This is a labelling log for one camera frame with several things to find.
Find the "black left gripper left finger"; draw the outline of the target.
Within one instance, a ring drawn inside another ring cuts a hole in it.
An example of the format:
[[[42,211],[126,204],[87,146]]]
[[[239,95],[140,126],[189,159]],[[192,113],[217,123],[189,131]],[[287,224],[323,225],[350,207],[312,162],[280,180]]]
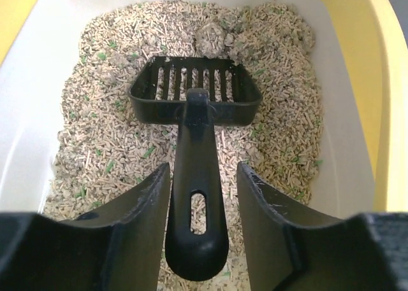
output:
[[[170,193],[161,164],[74,220],[1,214],[2,290],[155,290]]]

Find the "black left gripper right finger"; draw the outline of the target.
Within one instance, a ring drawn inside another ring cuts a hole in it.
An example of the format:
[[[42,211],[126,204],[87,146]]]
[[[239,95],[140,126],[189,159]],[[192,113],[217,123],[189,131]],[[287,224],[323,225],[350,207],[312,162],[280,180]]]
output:
[[[406,213],[326,215],[244,163],[237,189],[252,290],[407,289]]]

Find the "black slotted litter scoop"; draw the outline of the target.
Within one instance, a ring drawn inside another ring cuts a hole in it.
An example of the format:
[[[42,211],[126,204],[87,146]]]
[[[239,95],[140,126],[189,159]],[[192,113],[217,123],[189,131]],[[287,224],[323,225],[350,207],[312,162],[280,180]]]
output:
[[[249,125],[261,92],[230,59],[158,56],[146,62],[128,95],[140,122],[178,127],[166,261],[183,279],[209,280],[229,251],[214,128]]]

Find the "white litter clump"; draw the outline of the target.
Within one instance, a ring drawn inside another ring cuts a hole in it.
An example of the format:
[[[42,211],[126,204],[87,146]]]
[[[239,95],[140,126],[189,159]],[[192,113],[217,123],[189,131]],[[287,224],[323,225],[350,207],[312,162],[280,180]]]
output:
[[[224,51],[225,33],[215,22],[209,22],[196,31],[196,50],[202,57],[218,58]]]

